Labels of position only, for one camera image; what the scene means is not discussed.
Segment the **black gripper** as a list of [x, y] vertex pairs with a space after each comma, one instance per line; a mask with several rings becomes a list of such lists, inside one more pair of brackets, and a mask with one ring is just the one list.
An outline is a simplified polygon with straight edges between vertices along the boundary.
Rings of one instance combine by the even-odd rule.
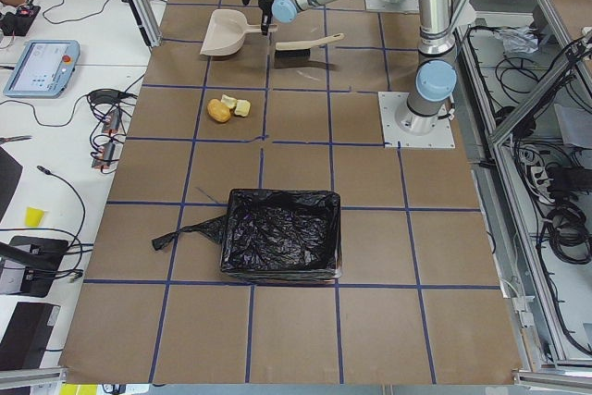
[[272, 16], [272, 0], [258, 0], [258, 6], [262, 11], [261, 33], [267, 35], [270, 27], [270, 17]]

